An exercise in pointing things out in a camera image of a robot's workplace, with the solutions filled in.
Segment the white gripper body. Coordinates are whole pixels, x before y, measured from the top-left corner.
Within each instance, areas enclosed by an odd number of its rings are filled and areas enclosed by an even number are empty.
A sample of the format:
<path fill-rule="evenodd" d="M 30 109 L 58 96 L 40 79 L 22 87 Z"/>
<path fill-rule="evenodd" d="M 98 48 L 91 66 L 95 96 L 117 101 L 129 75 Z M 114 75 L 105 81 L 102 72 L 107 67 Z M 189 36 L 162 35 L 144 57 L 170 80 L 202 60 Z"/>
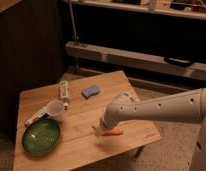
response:
<path fill-rule="evenodd" d="M 119 123 L 119 120 L 113 116 L 103 115 L 100 118 L 99 127 L 104 130 L 111 130 L 116 127 Z"/>

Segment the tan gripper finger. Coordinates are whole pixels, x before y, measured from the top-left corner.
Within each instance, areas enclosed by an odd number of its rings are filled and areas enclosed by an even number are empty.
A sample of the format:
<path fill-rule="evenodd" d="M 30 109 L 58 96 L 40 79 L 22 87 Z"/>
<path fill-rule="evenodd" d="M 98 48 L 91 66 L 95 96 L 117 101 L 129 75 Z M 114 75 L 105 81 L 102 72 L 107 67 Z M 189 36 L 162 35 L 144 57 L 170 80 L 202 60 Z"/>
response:
<path fill-rule="evenodd" d="M 102 134 L 103 134 L 103 131 L 102 131 L 102 130 L 100 130 L 100 129 L 96 129 L 96 130 L 95 130 L 95 136 L 96 136 L 96 137 L 102 136 Z"/>
<path fill-rule="evenodd" d="M 94 130 L 99 130 L 99 126 L 96 126 L 96 125 L 92 125 L 92 128 L 93 128 Z"/>

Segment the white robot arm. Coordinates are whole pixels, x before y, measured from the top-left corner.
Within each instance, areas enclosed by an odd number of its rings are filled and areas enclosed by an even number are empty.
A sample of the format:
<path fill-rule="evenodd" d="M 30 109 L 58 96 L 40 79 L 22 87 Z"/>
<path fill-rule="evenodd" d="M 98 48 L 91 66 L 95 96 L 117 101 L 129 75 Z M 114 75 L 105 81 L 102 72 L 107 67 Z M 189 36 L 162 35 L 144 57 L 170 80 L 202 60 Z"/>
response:
<path fill-rule="evenodd" d="M 95 135 L 101 136 L 127 120 L 200 123 L 189 171 L 206 171 L 206 88 L 141 102 L 129 92 L 120 93 L 107 105 L 99 124 L 93 127 Z"/>

